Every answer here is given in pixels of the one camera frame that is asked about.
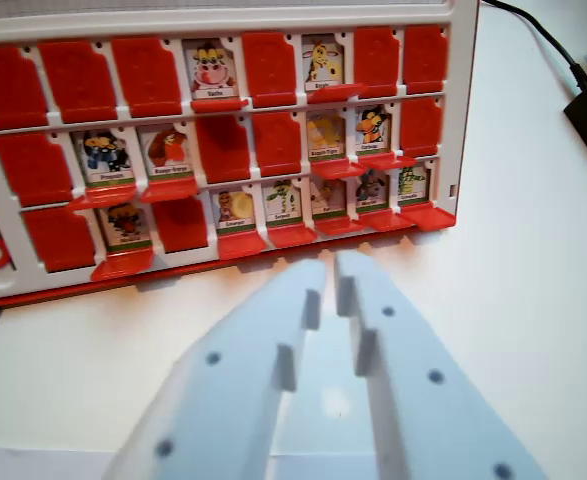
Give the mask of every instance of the guess who game board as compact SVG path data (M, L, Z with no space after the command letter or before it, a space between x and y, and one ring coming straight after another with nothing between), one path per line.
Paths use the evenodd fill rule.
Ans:
M455 225L475 0L162 2L0 11L0 305Z

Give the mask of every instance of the cartoon cow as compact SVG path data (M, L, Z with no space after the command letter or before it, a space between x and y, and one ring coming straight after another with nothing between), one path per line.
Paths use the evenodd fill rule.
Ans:
M386 118L387 114L382 111L382 105L362 112L362 120L355 126L355 130L364 135L364 143L382 141L380 127Z
M215 48L211 42L206 42L198 47L193 56L197 62L193 91L199 88L225 88L235 85L229 68L224 64L225 55L226 52L223 48Z
M337 80L341 75L341 69L337 62L329 60L329 57L339 55L335 50L329 50L322 41L316 41L313 50L304 52L304 58L311 58L309 74L306 77L307 82L318 80Z
M355 191L358 202L376 197L380 193L380 188L386 185L381 178L375 178L375 172L373 170L366 172L360 179L362 180L362 184Z

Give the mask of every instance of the white table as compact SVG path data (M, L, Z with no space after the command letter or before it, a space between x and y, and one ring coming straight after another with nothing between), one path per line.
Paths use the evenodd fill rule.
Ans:
M518 4L583 61L587 2ZM565 82L574 82L557 59L517 17L482 7L458 225L353 246L385 266L549 477L574 480L587 479L587 149L562 113ZM334 253L310 256L331 265ZM115 451L172 362L295 259L6 310L0 447ZM336 367L348 360L346 331L335 319L326 327L307 354ZM346 378L348 363L334 377L306 375L305 385L337 386L301 392L321 414L280 434L278 451L370 454L362 385ZM0 450L5 466L15 455ZM91 478L109 458L39 455L20 454L21 480L29 468L48 480L46 462L60 459Z

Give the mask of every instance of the cartoon bird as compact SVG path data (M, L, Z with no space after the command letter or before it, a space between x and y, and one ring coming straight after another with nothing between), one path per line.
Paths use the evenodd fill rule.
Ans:
M266 197L267 202L271 202L276 198L280 197L282 199L282 213L286 213L288 209L288 202L287 197L289 190L291 189L291 181L290 180L282 180L280 182L275 182L273 185L273 190L275 190L272 194ZM291 194L288 201L291 203L291 211L295 210L295 196Z
M362 184L355 191L358 202L377 196L380 193L380 188L386 185L381 178L375 178L375 172L372 169L362 175L360 179Z
M370 110L362 112L360 123L355 126L355 130L364 134L364 143L373 143L382 141L382 132L380 127L387 119L388 115L382 111L382 105L378 105Z
M163 167L167 162L184 163L186 160L182 148L184 140L186 140L186 135L174 128L158 133L149 145L149 159L156 167Z
M224 63L226 51L215 48L212 42L206 42L197 48L193 59L196 61L193 91L198 88L224 88L235 85L229 68Z
M95 134L85 132L83 143L84 153L88 157L87 166L91 170L96 170L100 162L106 163L109 172L119 172L130 167L123 142L108 130Z
M107 213L109 223L112 223L123 236L140 234L139 228L142 224L140 214L130 203L120 203L109 207Z
M303 53L304 58L311 58L307 82L322 80L339 80L342 76L342 68L338 62L329 60L329 57L339 55L335 50L329 50L321 40L315 41L313 49Z

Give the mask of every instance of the character card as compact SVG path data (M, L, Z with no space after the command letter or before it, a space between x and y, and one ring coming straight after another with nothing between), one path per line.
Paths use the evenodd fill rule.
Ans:
M110 130L73 132L71 138L87 187L135 181L126 143Z
M280 180L262 187L267 227L302 221L300 190L290 180Z
M355 211L371 212L389 207L389 180L379 170L369 169L359 178L359 186L355 191L357 201Z
M389 151L391 116L384 106L375 105L355 109L355 153L368 155Z
M138 127L137 133L150 179L193 175L186 135L172 124Z
M106 250L121 252L151 246L149 227L144 211L132 203L120 203L97 209Z
M212 194L213 218L217 233L236 233L255 228L253 198L242 188L223 190Z
M333 35L302 37L302 71L307 92L344 83L344 50Z
M193 98L237 97L237 75L231 52L218 39L184 40L186 68Z
M430 176L431 170L423 164L400 170L398 204L410 205L428 201Z
M313 219L346 215L346 184L342 180L324 180L311 175L311 209Z
M309 161L344 156L344 119L335 111L309 112L306 116Z

